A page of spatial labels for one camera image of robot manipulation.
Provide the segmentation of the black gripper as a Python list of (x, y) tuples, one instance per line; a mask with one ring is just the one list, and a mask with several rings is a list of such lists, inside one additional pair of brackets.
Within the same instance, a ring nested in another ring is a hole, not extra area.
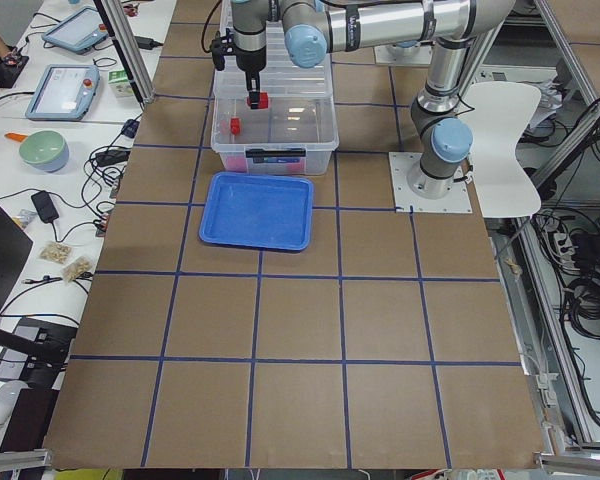
[(226, 29), (224, 35), (217, 32), (211, 42), (210, 50), (217, 71), (225, 69), (227, 56), (234, 56), (238, 68), (245, 72), (247, 91), (260, 92), (260, 72), (266, 67), (265, 29), (256, 32)]

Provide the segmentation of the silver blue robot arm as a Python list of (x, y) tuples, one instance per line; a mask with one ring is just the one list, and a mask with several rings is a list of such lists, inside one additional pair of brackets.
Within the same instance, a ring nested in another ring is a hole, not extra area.
[(427, 180), (446, 181), (469, 153), (467, 145), (443, 142), (447, 126), (460, 127), (452, 113), (460, 97), (459, 80), (475, 38), (501, 24), (512, 10), (510, 1), (233, 1), (232, 25), (217, 33), (205, 52), (217, 70), (233, 56), (245, 74), (248, 104), (261, 106), (260, 73), (267, 57), (266, 30), (281, 24), (293, 64), (312, 68), (334, 52), (398, 45), (433, 44), (424, 87), (411, 117), (424, 151), (416, 171)]

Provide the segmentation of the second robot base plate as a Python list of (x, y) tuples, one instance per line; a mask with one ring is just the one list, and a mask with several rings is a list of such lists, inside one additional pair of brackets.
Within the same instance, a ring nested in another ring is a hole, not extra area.
[(431, 62), (433, 45), (431, 43), (416, 43), (409, 46), (382, 45), (374, 48), (375, 63), (424, 68)]

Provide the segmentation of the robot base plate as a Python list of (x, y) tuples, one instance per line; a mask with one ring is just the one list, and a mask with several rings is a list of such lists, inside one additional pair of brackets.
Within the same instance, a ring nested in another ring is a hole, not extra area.
[(390, 152), (389, 164), (395, 210), (402, 213), (471, 214), (468, 185), (462, 168), (451, 178), (428, 177), (419, 152)]

